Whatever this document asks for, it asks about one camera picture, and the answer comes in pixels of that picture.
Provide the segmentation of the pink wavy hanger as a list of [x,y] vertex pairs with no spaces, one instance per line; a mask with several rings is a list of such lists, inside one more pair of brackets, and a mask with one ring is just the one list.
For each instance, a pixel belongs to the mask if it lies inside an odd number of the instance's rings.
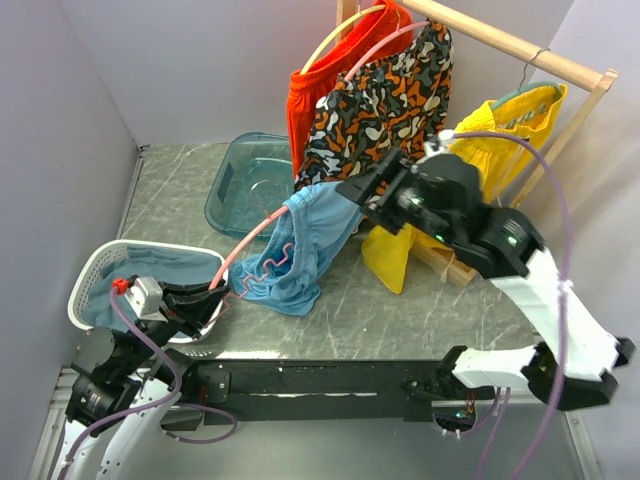
[[[268,214],[266,216],[266,218],[262,222],[260,222],[243,239],[241,239],[240,242],[231,251],[231,253],[222,262],[220,268],[218,269],[218,271],[214,275],[213,280],[211,281],[208,289],[209,290],[214,290],[215,288],[217,288],[218,284],[220,283],[220,281],[221,281],[221,279],[223,277],[223,275],[228,271],[228,269],[230,268],[232,263],[235,261],[237,256],[242,252],[242,250],[245,247],[247,247],[257,237],[257,235],[259,233],[261,233],[263,230],[265,230],[270,224],[274,223],[278,218],[280,218],[282,215],[284,215],[288,211],[289,211],[289,208],[286,205],[281,206],[276,211]],[[254,284],[262,283],[269,275],[269,271],[268,271],[269,267],[279,267],[286,260],[288,260],[290,258],[289,249],[292,249],[292,248],[293,248],[293,244],[292,243],[287,243],[287,244],[284,245],[284,247],[283,247],[284,257],[279,262],[275,262],[273,259],[266,260],[264,262],[264,265],[263,265],[264,273],[263,273],[262,276],[256,277],[255,275],[250,275],[250,276],[246,277],[242,282],[242,284],[244,286],[244,290],[240,294],[228,293],[228,294],[224,295],[223,299],[221,301],[221,310],[218,313],[214,313],[213,314],[213,316],[212,316],[211,320],[209,321],[209,323],[210,324],[215,323],[218,318],[223,316],[229,310],[229,308],[230,308],[230,304],[229,304],[229,301],[228,301],[229,298],[243,299],[250,291],[250,283],[251,282],[253,282]]]

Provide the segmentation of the light blue shorts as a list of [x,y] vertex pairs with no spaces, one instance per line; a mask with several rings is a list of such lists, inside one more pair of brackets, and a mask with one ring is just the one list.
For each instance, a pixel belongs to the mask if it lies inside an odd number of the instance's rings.
[[246,300],[293,316],[309,314],[320,278],[359,225],[359,206],[338,193],[341,182],[302,188],[283,205],[263,250],[229,268],[229,281]]

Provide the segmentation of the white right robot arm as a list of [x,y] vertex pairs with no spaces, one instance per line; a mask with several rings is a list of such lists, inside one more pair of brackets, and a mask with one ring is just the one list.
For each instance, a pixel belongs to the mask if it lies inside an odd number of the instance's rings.
[[519,349],[451,348],[433,384],[444,397],[510,387],[560,411],[611,402],[618,387],[612,372],[630,362],[633,342],[607,332],[561,282],[550,250],[522,212],[485,203],[476,167],[444,151],[412,163],[393,148],[337,191],[387,232],[411,225],[452,249],[540,334],[540,342]]

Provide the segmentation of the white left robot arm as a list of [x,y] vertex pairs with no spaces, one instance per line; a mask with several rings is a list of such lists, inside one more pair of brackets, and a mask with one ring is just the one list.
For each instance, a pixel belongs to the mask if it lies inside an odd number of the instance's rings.
[[123,331],[93,327],[72,362],[56,479],[116,479],[171,408],[207,411],[208,387],[195,359],[170,348],[177,334],[200,338],[229,293],[224,281],[176,285],[116,279],[109,307]]

